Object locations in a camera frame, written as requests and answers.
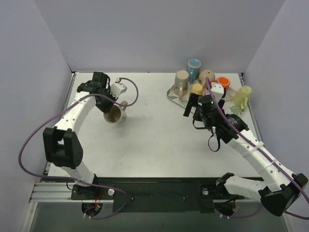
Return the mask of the yellow mug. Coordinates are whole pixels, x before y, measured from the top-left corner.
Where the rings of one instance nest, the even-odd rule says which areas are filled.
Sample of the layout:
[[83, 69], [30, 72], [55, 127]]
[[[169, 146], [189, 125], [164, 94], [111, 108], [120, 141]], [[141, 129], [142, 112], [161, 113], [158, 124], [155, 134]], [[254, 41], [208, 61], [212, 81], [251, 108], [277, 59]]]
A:
[[193, 84], [190, 90], [190, 93], [194, 93], [197, 95], [203, 95], [203, 86], [201, 84]]

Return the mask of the beige speckled mug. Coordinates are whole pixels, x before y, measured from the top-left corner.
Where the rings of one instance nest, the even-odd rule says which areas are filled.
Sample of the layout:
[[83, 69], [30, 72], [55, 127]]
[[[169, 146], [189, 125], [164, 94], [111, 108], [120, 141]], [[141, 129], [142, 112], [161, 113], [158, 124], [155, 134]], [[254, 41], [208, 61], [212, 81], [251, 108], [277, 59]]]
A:
[[116, 123], [123, 123], [126, 118], [126, 108], [128, 106], [127, 101], [121, 102], [123, 106], [117, 106], [114, 105], [111, 110], [108, 113], [104, 113], [104, 119], [106, 122], [111, 123], [111, 124], [116, 124]]

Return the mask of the tall floral beige mug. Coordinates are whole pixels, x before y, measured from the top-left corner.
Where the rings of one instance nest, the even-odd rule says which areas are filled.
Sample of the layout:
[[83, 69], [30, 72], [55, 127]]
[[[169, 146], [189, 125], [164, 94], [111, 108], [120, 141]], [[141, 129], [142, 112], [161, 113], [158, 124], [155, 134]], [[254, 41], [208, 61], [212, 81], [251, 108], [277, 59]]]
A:
[[182, 99], [184, 95], [188, 92], [189, 86], [189, 73], [185, 70], [179, 70], [176, 72], [173, 92], [178, 96], [179, 99]]

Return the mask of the orange mug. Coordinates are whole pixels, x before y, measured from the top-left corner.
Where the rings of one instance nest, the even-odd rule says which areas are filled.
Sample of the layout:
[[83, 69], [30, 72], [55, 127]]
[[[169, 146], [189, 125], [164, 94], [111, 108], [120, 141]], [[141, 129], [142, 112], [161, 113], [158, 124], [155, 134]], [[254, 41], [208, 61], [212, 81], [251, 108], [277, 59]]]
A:
[[218, 84], [221, 84], [224, 88], [228, 89], [230, 86], [230, 80], [227, 77], [220, 76], [216, 79]]

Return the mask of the pink patterned mug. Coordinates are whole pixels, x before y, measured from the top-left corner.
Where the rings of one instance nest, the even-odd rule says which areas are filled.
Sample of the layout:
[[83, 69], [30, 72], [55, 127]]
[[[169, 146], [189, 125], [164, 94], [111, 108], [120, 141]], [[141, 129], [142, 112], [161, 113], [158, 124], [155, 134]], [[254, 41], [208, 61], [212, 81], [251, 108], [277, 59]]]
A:
[[205, 89], [203, 90], [203, 95], [204, 95], [204, 96], [206, 96], [206, 95], [210, 95], [210, 93], [209, 93], [208, 89], [206, 89], [206, 88], [205, 88]]

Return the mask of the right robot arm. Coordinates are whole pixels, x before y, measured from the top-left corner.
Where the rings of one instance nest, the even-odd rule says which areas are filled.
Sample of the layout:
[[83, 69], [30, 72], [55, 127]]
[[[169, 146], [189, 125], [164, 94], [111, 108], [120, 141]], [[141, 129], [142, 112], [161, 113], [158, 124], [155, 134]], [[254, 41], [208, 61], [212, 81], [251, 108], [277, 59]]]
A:
[[307, 177], [295, 174], [277, 161], [258, 141], [248, 125], [235, 114], [222, 109], [225, 101], [216, 102], [211, 95], [190, 94], [184, 116], [195, 107], [193, 121], [203, 123], [218, 142], [224, 142], [245, 158], [261, 176], [261, 181], [226, 173], [217, 180], [216, 193], [222, 198], [239, 195], [259, 201], [271, 214], [280, 217], [304, 192]]

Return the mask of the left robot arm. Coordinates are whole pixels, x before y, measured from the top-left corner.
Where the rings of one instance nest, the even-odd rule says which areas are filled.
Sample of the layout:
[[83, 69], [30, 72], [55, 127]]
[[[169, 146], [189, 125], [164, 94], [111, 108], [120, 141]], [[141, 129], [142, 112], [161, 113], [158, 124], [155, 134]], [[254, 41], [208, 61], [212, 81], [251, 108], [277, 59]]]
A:
[[83, 162], [83, 148], [78, 132], [93, 107], [108, 113], [116, 98], [111, 94], [110, 77], [102, 72], [94, 72], [91, 80], [80, 84], [67, 112], [52, 127], [43, 131], [46, 160], [64, 170], [83, 186], [82, 193], [89, 199], [99, 194], [99, 186], [94, 184], [96, 176]]

